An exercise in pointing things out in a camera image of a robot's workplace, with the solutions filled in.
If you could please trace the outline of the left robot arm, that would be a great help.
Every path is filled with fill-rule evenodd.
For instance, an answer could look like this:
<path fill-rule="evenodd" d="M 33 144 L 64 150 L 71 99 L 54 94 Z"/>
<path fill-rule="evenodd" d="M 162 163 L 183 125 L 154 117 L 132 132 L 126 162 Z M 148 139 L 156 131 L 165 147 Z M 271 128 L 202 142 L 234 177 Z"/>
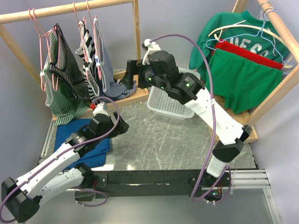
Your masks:
<path fill-rule="evenodd" d="M 18 223 L 31 219 L 42 205 L 63 191 L 73 187 L 87 188 L 93 183 L 93 172 L 79 163 L 59 175 L 59 172 L 93 151 L 103 140 L 127 132 L 127 124 L 114 112 L 116 121 L 99 113 L 88 124 L 70 134 L 62 145 L 33 170 L 13 179 L 8 177 L 1 184 L 1 208 L 6 207 Z"/>

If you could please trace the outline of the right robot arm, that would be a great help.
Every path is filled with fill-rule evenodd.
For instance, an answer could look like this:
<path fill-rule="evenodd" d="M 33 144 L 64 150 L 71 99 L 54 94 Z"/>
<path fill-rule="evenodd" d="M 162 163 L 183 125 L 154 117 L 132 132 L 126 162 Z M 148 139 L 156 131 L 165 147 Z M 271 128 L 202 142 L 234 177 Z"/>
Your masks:
<path fill-rule="evenodd" d="M 252 128 L 233 119 L 211 98 L 198 76 L 178 67 L 174 56 L 165 50 L 149 54 L 146 60 L 128 60 L 121 83 L 131 89 L 135 75 L 139 88 L 156 87 L 166 92 L 168 97 L 192 110 L 214 130 L 219 140 L 204 176 L 208 185 L 215 186 L 220 182 L 224 168 L 242 151 Z"/>

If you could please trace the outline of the blue white striped tank top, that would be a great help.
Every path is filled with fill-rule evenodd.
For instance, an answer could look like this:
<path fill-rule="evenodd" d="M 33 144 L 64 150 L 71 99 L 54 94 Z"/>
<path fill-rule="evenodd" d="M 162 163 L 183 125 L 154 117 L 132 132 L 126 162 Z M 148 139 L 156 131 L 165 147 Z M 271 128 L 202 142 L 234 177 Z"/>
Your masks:
<path fill-rule="evenodd" d="M 110 61 L 108 52 L 102 40 L 97 17 L 94 18 L 96 28 L 97 45 L 99 49 L 100 69 L 101 69 L 101 90 L 104 95 L 112 100 L 120 100 L 133 95 L 136 91 L 136 81 L 133 81 L 133 87 L 128 89 L 119 79 L 114 79 L 114 69 Z"/>

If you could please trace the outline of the green striped tank top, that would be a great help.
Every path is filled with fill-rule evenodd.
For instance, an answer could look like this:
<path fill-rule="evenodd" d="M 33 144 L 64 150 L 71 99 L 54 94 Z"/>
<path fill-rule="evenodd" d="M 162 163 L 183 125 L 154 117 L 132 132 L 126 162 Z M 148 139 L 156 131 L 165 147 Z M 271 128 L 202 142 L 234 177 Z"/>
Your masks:
<path fill-rule="evenodd" d="M 44 70 L 40 73 L 46 86 L 45 104 L 56 117 L 55 125 L 66 125 L 82 116 L 88 109 L 90 100 L 84 75 L 79 69 L 74 54 L 69 48 L 64 34 L 55 24 L 56 34 L 50 36 L 50 51 L 54 53 L 54 63 L 46 59 Z M 59 65 L 55 59 L 59 47 Z M 58 90 L 52 88 L 52 74 L 59 78 Z"/>

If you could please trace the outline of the pink hanger with blue top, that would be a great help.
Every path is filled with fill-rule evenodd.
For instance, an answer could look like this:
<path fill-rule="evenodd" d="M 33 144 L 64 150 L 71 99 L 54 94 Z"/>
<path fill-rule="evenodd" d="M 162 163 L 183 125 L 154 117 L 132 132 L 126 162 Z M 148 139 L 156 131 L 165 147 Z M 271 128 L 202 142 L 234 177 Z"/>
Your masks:
<path fill-rule="evenodd" d="M 90 17 L 90 22 L 91 22 L 92 28 L 93 28 L 93 40 L 94 40 L 94 48 L 95 48 L 95 62 L 96 62 L 96 67 L 97 67 L 97 71 L 98 71 L 98 77 L 99 77 L 99 80 L 101 80 L 100 58 L 99 58 L 99 49 L 98 49 L 97 38 L 96 38 L 95 21 L 92 19 L 88 0 L 86 1 L 86 4 L 87 4 L 87 11 L 88 11 L 88 14 L 89 14 L 89 17 Z"/>

